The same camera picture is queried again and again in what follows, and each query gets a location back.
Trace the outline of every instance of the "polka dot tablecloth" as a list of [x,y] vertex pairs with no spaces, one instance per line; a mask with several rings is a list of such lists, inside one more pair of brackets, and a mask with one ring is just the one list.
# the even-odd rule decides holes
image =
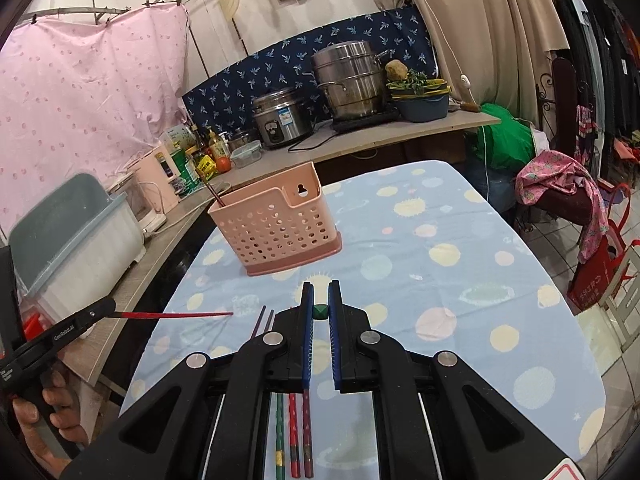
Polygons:
[[[238,350],[264,304],[276,311],[297,305],[304,281],[314,284],[316,303],[326,303],[327,286],[338,279],[343,301],[364,309],[377,330],[413,352],[456,352],[571,458],[585,455],[604,416],[595,361],[548,274],[469,183],[450,165],[427,161],[323,190],[342,251],[249,278],[215,230],[167,311],[232,310],[234,316],[161,320],[123,409],[190,352],[217,357]],[[328,323],[316,321],[310,388],[315,476],[377,479],[370,394],[334,391],[329,341]],[[275,475],[271,411],[267,479]]]

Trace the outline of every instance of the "pink floral cloth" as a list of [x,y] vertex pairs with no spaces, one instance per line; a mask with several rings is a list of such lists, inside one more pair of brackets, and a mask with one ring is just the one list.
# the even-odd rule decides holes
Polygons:
[[187,15],[161,4],[107,24],[38,18],[0,51],[0,225],[77,173],[103,185],[179,123]]
[[583,187],[591,200],[591,222],[582,237],[578,260],[586,262],[593,256],[602,237],[609,230],[604,202],[598,186],[585,167],[564,153],[548,150],[540,153],[516,177],[516,197],[524,205],[535,204],[547,189],[567,195]]

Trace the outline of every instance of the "chopstick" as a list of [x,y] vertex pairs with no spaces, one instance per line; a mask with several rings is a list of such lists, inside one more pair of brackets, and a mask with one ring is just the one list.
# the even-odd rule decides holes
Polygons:
[[308,389],[302,392],[302,455],[305,461],[305,478],[313,478],[314,456],[311,446],[311,414]]
[[232,316],[233,312],[112,312],[105,317],[124,319],[177,319],[183,317]]
[[216,190],[213,189],[213,186],[207,181],[207,177],[204,175],[204,173],[202,173],[199,168],[196,166],[195,167],[196,173],[198,174],[198,176],[200,177],[200,181],[207,186],[207,189],[209,189],[209,192],[213,195],[213,198],[215,198],[218,203],[220,204],[220,207],[225,207],[226,204],[224,202],[222,202],[222,199],[220,198],[220,195],[218,193],[216,193]]
[[264,331],[262,332],[263,334],[266,334],[270,330],[272,319],[273,319],[273,309],[271,309],[271,312],[269,313],[269,317],[267,318],[267,324],[264,326]]
[[289,394],[289,450],[291,477],[300,478],[300,448],[298,446],[298,409],[296,394]]
[[284,396],[276,394],[276,480],[284,480]]
[[262,306],[262,310],[260,311],[260,315],[258,316],[258,321],[255,322],[254,331],[251,332],[251,337],[249,339],[253,339],[255,335],[258,333],[258,327],[260,326],[260,322],[262,321],[262,316],[264,316],[264,311],[267,309],[266,305]]

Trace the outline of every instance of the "gray lid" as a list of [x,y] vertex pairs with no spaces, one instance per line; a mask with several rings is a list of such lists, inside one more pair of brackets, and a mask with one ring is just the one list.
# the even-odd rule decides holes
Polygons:
[[376,52],[369,41],[345,41],[328,46],[311,56],[314,67],[320,68],[326,64],[351,57],[375,56]]
[[252,106],[260,107],[266,103],[280,101],[289,97],[296,97],[297,92],[290,86],[283,88],[282,90],[276,90],[273,92],[269,92],[268,94],[261,95],[259,97],[255,97],[252,101]]
[[9,234],[15,272],[33,296],[82,240],[126,199],[79,173],[38,202]]

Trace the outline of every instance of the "utensil holder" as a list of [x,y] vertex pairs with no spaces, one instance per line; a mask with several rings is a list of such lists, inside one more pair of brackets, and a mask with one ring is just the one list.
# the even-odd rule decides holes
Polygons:
[[342,249],[312,162],[225,195],[209,209],[249,276],[292,269]]

